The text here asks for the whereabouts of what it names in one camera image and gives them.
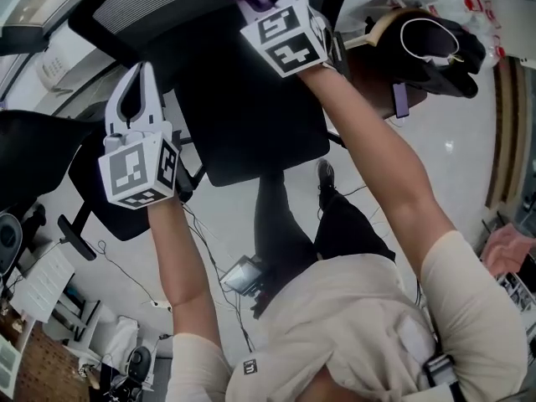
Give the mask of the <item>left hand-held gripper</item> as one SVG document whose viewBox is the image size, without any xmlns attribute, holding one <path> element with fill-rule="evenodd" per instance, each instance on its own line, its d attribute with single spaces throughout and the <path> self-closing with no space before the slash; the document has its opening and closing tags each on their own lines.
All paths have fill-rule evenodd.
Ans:
<svg viewBox="0 0 536 402">
<path fill-rule="evenodd" d="M 105 115 L 105 154 L 98 163 L 107 201 L 135 210 L 171 198 L 179 152 L 172 124 L 163 121 L 150 62 L 135 64 L 119 79 Z"/>
</svg>

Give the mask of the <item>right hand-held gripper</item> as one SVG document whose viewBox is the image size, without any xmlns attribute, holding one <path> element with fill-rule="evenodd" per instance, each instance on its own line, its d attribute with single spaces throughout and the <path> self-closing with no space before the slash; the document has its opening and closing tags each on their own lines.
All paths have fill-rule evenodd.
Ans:
<svg viewBox="0 0 536 402">
<path fill-rule="evenodd" d="M 308 0 L 276 0 L 261 10 L 253 0 L 234 0 L 246 26 L 240 32 L 282 78 L 327 62 L 324 24 Z"/>
</svg>

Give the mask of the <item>black mesh office chair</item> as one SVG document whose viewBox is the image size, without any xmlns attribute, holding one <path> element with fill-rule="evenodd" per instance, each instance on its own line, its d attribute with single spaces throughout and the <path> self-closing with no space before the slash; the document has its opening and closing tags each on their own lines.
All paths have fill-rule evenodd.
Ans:
<svg viewBox="0 0 536 402">
<path fill-rule="evenodd" d="M 270 6 L 255 4 L 269 10 L 276 0 L 270 1 Z M 309 3 L 334 25 L 343 1 Z M 165 92 L 175 88 L 188 64 L 242 58 L 264 62 L 240 34 L 246 21 L 234 0 L 82 0 L 68 25 L 127 68 L 151 62 Z"/>
</svg>

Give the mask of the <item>person's left forearm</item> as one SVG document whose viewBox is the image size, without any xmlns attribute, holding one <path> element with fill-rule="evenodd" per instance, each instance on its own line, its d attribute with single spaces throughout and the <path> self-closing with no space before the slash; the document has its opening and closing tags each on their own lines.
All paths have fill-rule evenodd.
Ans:
<svg viewBox="0 0 536 402">
<path fill-rule="evenodd" d="M 147 209 L 163 292 L 172 308 L 201 308 L 211 301 L 204 262 L 178 198 Z"/>
</svg>

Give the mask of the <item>person's right forearm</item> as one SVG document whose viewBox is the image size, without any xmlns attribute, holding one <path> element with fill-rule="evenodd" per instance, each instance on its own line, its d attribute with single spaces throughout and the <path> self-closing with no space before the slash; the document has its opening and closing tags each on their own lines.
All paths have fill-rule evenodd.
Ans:
<svg viewBox="0 0 536 402">
<path fill-rule="evenodd" d="M 410 145 L 337 71 L 322 66 L 299 74 L 322 104 L 353 162 L 402 244 L 434 244 L 455 227 Z"/>
</svg>

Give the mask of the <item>white cloth bag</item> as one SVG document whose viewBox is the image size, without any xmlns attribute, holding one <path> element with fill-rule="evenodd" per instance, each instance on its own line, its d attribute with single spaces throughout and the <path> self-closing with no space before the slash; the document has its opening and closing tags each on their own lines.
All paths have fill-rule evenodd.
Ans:
<svg viewBox="0 0 536 402">
<path fill-rule="evenodd" d="M 129 317 L 119 316 L 118 323 L 110 342 L 113 352 L 130 352 L 135 346 L 138 334 L 138 321 Z"/>
</svg>

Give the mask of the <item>white vented box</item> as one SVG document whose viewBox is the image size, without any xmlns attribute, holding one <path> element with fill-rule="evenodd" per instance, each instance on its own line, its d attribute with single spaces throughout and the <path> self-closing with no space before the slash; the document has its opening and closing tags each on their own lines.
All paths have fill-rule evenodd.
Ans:
<svg viewBox="0 0 536 402">
<path fill-rule="evenodd" d="M 34 68 L 43 87 L 55 90 L 70 71 L 70 63 L 63 51 L 47 48 L 36 60 Z"/>
</svg>

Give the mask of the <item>black office chair with headrest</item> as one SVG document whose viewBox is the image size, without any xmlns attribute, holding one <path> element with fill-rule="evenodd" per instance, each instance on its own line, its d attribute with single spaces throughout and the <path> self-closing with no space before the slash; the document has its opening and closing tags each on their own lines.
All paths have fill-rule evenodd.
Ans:
<svg viewBox="0 0 536 402">
<path fill-rule="evenodd" d="M 94 215 L 118 240 L 128 241 L 149 229 L 144 210 L 124 209 L 106 200 L 98 159 L 106 135 L 104 105 L 98 102 L 78 118 L 34 111 L 0 111 L 0 211 L 54 191 L 70 177 L 83 200 L 74 221 L 58 218 L 63 242 L 85 259 L 95 252 L 81 232 Z"/>
</svg>

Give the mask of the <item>brown wooden stool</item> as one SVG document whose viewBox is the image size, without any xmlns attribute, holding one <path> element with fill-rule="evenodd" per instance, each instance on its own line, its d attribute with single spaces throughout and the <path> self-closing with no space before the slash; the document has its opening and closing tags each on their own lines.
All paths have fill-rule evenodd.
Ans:
<svg viewBox="0 0 536 402">
<path fill-rule="evenodd" d="M 380 64 L 375 48 L 363 45 L 347 50 L 352 84 L 384 119 L 394 115 L 392 84 L 403 83 L 396 80 Z M 427 92 L 407 85 L 410 109 L 427 98 Z"/>
</svg>

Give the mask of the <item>purple phone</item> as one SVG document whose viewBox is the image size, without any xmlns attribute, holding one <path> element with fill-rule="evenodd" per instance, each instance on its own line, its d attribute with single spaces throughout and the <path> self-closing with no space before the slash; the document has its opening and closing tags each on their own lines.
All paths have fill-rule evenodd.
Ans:
<svg viewBox="0 0 536 402">
<path fill-rule="evenodd" d="M 393 83 L 392 95 L 394 115 L 397 119 L 406 118 L 410 114 L 410 105 L 405 83 Z"/>
</svg>

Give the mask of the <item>black bag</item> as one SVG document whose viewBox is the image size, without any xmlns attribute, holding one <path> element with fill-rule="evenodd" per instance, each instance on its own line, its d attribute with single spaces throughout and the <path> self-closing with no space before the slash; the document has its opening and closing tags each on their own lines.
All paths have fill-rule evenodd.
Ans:
<svg viewBox="0 0 536 402">
<path fill-rule="evenodd" d="M 405 10 L 375 48 L 396 80 L 435 95 L 471 99 L 485 56 L 477 37 L 460 24 L 426 11 Z"/>
</svg>

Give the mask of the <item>round grey fan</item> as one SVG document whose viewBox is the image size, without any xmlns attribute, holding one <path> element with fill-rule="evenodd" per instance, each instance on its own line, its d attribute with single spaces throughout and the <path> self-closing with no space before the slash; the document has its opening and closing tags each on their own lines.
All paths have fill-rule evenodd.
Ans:
<svg viewBox="0 0 536 402">
<path fill-rule="evenodd" d="M 0 214 L 0 276 L 12 267 L 23 240 L 20 222 L 9 213 Z"/>
<path fill-rule="evenodd" d="M 152 354 L 145 346 L 134 348 L 126 362 L 126 375 L 141 384 L 149 375 L 152 365 Z"/>
</svg>

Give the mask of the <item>person's right black shoe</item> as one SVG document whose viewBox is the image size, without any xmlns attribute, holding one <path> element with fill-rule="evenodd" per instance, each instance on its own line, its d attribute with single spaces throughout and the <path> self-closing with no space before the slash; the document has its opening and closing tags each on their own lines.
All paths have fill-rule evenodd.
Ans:
<svg viewBox="0 0 536 402">
<path fill-rule="evenodd" d="M 324 191 L 326 189 L 335 188 L 334 186 L 334 170 L 331 163 L 322 158 L 317 162 L 317 176 L 319 182 L 319 190 Z"/>
</svg>

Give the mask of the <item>white drawer cabinet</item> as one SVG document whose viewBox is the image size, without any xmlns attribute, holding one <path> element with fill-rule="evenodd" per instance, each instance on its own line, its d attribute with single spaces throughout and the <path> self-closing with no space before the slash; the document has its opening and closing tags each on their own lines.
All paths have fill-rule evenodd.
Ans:
<svg viewBox="0 0 536 402">
<path fill-rule="evenodd" d="M 41 255 L 25 277 L 13 286 L 12 307 L 39 322 L 47 322 L 75 273 L 58 246 Z"/>
</svg>

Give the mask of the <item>small black screen device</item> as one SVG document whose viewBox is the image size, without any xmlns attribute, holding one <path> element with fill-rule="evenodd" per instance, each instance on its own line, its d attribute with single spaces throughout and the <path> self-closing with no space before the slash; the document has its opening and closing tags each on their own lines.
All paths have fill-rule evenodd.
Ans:
<svg viewBox="0 0 536 402">
<path fill-rule="evenodd" d="M 255 292 L 263 271 L 262 260 L 257 255 L 243 255 L 219 278 L 219 282 L 241 296 L 250 296 Z"/>
</svg>

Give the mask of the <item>clear plastic bags red print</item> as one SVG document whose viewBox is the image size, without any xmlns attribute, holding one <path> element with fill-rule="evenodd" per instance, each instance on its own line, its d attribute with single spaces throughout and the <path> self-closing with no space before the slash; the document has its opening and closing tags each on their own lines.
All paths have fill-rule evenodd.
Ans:
<svg viewBox="0 0 536 402">
<path fill-rule="evenodd" d="M 514 41 L 520 11 L 512 0 L 437 0 L 427 9 L 477 37 L 485 51 L 483 69 L 491 69 L 507 56 L 518 56 Z"/>
</svg>

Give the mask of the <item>white open shelf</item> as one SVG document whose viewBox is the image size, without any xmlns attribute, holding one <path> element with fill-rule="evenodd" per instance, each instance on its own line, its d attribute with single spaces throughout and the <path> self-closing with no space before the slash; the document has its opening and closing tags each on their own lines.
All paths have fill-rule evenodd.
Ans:
<svg viewBox="0 0 536 402">
<path fill-rule="evenodd" d="M 101 300 L 88 301 L 68 284 L 60 294 L 49 320 L 42 324 L 42 330 L 78 357 L 82 354 L 93 355 L 90 342 L 103 307 Z"/>
</svg>

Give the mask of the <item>person's black trousers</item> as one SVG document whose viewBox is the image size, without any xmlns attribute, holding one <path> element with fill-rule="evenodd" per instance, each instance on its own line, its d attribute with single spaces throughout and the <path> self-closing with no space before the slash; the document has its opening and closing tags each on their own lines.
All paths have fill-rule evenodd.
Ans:
<svg viewBox="0 0 536 402">
<path fill-rule="evenodd" d="M 322 217 L 315 240 L 296 222 L 288 203 L 284 173 L 260 178 L 255 205 L 255 253 L 269 266 L 308 267 L 318 256 L 373 254 L 395 260 L 367 217 L 336 188 L 319 190 Z"/>
</svg>

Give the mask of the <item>brown wooden panel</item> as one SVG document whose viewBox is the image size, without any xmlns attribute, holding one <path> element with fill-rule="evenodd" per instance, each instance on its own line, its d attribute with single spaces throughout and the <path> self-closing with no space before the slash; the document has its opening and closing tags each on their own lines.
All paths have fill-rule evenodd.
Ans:
<svg viewBox="0 0 536 402">
<path fill-rule="evenodd" d="M 493 69 L 496 136 L 486 207 L 512 201 L 520 189 L 527 143 L 528 100 L 524 67 L 508 56 Z"/>
</svg>

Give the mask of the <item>person's beige shirt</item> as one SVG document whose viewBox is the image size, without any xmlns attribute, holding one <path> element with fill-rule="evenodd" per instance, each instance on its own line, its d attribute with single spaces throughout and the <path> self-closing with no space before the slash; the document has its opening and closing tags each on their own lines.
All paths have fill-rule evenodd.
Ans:
<svg viewBox="0 0 536 402">
<path fill-rule="evenodd" d="M 520 313 L 460 233 L 432 246 L 421 287 L 426 314 L 391 260 L 318 261 L 272 300 L 260 318 L 265 344 L 234 367 L 210 341 L 175 336 L 166 402 L 295 402 L 320 369 L 373 401 L 452 402 L 425 377 L 436 349 L 452 358 L 466 402 L 518 392 L 528 366 Z"/>
</svg>

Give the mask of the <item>pink plastic bag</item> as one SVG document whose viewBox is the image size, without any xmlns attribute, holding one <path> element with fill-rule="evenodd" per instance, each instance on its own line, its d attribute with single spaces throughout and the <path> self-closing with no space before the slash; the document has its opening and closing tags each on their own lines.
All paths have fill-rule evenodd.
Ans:
<svg viewBox="0 0 536 402">
<path fill-rule="evenodd" d="M 481 254 L 481 261 L 493 277 L 517 273 L 536 239 L 519 232 L 512 223 L 493 231 Z"/>
</svg>

